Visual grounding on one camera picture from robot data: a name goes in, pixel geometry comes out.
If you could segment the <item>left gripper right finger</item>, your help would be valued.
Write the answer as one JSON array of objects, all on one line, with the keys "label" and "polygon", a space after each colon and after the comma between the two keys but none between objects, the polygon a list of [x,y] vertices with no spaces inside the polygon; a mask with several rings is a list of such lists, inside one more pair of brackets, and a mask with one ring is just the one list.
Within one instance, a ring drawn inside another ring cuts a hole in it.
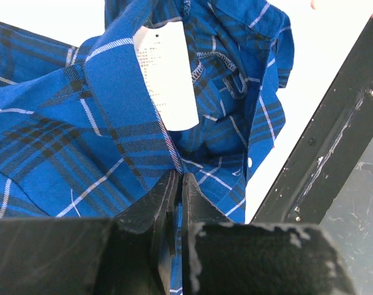
[{"label": "left gripper right finger", "polygon": [[329,235],[312,224],[237,224],[187,173],[182,188],[184,294],[355,294]]}]

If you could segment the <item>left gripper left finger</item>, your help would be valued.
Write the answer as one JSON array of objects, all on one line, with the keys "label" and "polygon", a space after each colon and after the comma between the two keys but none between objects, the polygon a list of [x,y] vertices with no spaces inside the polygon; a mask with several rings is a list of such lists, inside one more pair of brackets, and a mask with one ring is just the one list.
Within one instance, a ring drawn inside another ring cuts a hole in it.
[{"label": "left gripper left finger", "polygon": [[114,218],[0,219],[0,294],[168,294],[179,175]]}]

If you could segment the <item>blue plaid shirt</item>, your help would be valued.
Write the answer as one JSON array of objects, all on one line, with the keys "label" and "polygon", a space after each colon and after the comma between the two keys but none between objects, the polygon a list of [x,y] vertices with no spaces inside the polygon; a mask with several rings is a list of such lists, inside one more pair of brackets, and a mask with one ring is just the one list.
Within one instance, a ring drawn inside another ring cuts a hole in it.
[{"label": "blue plaid shirt", "polygon": [[0,22],[0,219],[114,218],[179,175],[170,292],[184,294],[183,177],[245,224],[286,119],[288,15],[268,1],[106,1],[75,47]]}]

